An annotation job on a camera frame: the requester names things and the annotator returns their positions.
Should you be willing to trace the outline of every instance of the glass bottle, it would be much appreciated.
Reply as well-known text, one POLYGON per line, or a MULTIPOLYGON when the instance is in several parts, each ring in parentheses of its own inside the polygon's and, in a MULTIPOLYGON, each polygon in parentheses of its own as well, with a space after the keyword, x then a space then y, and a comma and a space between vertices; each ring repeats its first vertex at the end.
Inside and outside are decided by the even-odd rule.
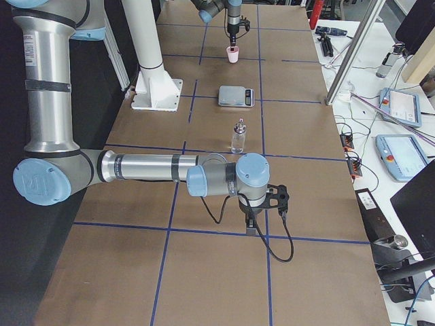
POLYGON ((243 119, 240 118, 239 122, 234 126, 231 140, 231 152, 234 154, 241 153, 245 146, 246 139, 246 124, 243 123, 243 119))

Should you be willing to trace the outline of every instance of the brown table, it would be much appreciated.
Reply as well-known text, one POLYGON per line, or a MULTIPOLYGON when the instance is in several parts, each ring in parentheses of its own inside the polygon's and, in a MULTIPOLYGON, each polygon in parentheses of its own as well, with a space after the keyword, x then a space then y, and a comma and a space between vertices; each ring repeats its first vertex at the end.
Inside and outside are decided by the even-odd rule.
MULTIPOLYGON (((287 185, 295 255, 281 264, 245 235, 236 200, 215 225, 184 184, 115 181, 88 189, 36 325, 389 325, 370 246, 326 95, 305 9, 244 5, 251 31, 226 59, 223 13, 204 26, 189 1, 158 21, 164 65, 184 80, 176 113, 125 102, 107 141, 119 153, 230 151, 266 156, 287 185), (256 92, 252 109, 222 108, 221 85, 256 92)), ((206 198, 218 212, 223 198, 206 198)), ((289 251, 277 212, 260 216, 273 250, 289 251)))

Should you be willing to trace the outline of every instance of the barcode label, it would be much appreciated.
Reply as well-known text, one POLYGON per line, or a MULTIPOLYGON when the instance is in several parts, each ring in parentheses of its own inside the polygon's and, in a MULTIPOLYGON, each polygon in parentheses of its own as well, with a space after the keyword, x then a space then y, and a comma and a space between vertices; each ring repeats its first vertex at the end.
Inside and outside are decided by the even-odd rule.
POLYGON ((36 66, 35 37, 30 34, 24 35, 24 60, 26 66, 36 66))

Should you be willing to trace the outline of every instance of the white mounting base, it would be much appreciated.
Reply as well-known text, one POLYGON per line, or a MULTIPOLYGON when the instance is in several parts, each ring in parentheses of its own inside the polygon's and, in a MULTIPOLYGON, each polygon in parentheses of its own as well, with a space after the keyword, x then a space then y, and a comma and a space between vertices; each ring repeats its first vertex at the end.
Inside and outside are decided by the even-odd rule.
POLYGON ((164 72, 164 83, 153 86, 150 80, 150 92, 148 92, 142 72, 139 72, 135 88, 136 95, 133 98, 131 107, 136 110, 154 110, 154 111, 177 111, 181 88, 183 87, 182 79, 171 79, 169 74, 164 72))

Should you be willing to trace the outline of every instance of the table surface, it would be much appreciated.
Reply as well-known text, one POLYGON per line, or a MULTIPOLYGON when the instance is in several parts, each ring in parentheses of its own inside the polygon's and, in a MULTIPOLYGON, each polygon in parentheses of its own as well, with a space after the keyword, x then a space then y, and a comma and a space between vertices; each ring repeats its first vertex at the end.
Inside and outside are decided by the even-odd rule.
MULTIPOLYGON (((352 37, 354 36, 356 29, 358 28, 359 22, 320 20, 317 25, 345 29, 348 31, 348 35, 352 37)), ((323 57, 321 47, 317 38, 318 36, 313 34, 313 39, 315 42, 319 61, 321 64, 328 64, 331 58, 323 57)), ((334 53, 339 53, 349 41, 351 40, 347 37, 331 37, 332 45, 336 48, 334 53)), ((352 99, 350 103, 342 100, 345 99, 345 93, 347 93, 347 91, 351 88, 354 89, 354 92, 356 94, 370 98, 379 95, 380 90, 383 88, 393 88, 395 86, 396 83, 394 82, 394 80, 405 61, 403 58, 397 61, 397 63, 393 66, 385 79, 378 78, 375 75, 377 67, 380 65, 385 55, 391 50, 393 44, 394 40, 388 33, 384 24, 381 22, 376 22, 370 30, 368 37, 365 40, 362 49, 353 64, 354 68, 351 69, 346 84, 342 88, 343 96, 338 98, 334 102, 333 109, 336 122, 345 122, 346 124, 350 125, 353 132, 361 132, 363 134, 367 134, 368 129, 363 125, 370 126, 375 119, 371 128, 370 135, 368 137, 360 134, 355 135, 353 140, 355 151, 360 155, 364 153, 363 163, 367 165, 370 169, 372 169, 379 178, 379 186, 372 194, 377 201, 379 207, 383 211, 383 214, 386 216, 387 220, 397 234, 402 234, 409 239, 408 234, 404 230, 399 218, 397 217, 396 212, 392 207, 391 202, 389 201, 389 199, 398 190, 400 190, 405 183, 396 181, 388 173, 384 163, 382 163, 379 158, 379 153, 375 145, 375 137, 378 134, 409 134, 410 132, 405 130, 401 126, 384 121, 379 115, 375 117, 374 109, 361 103, 357 99, 352 99)), ((338 71, 344 54, 345 53, 343 53, 342 56, 338 57, 337 60, 334 62, 333 65, 336 66, 335 69, 327 69, 325 67, 322 67, 322 72, 324 74, 325 82, 328 88, 332 83, 332 80, 334 79, 336 71, 338 71)), ((416 85, 405 83, 402 77, 400 77, 399 75, 396 89, 403 88, 406 88, 407 92, 412 92, 419 95, 422 112, 435 113, 433 106, 430 104, 421 87, 419 87, 418 84, 416 85)), ((379 105, 379 97, 371 99, 369 100, 369 102, 377 106, 379 105)), ((435 134, 434 116, 423 115, 422 122, 423 126, 420 127, 419 130, 428 134, 435 134)), ((341 131, 343 125, 338 124, 337 126, 338 130, 341 131)), ((422 141, 418 137, 416 138, 427 156, 435 155, 434 147, 427 144, 425 141, 422 141)), ((353 184, 354 188, 374 189, 377 184, 376 177, 364 167, 362 168, 362 172, 363 177, 355 180, 355 183, 353 184)), ((418 250, 415 248, 412 242, 407 249, 411 253, 418 253, 418 250)), ((389 299, 386 293, 384 297, 390 320, 392 322, 404 323, 407 314, 407 310, 405 310, 404 308, 409 306, 410 302, 395 304, 389 299)), ((411 325, 416 325, 416 320, 426 320, 435 323, 434 298, 432 298, 432 301, 418 302, 416 305, 416 309, 417 312, 411 315, 411 319, 409 321, 411 325)))
MULTIPOLYGON (((290 193, 295 254, 275 261, 245 235, 236 200, 215 225, 183 184, 94 185, 77 214, 36 325, 388 325, 305 9, 244 5, 251 31, 228 63, 223 13, 204 26, 189 1, 158 20, 165 69, 182 78, 176 113, 126 101, 107 141, 120 153, 217 152, 247 123, 246 152, 264 155, 290 193), (221 85, 253 88, 251 109, 217 104, 221 85)), ((218 212, 223 198, 206 198, 218 212)), ((276 253, 289 242, 277 212, 259 225, 276 253)))

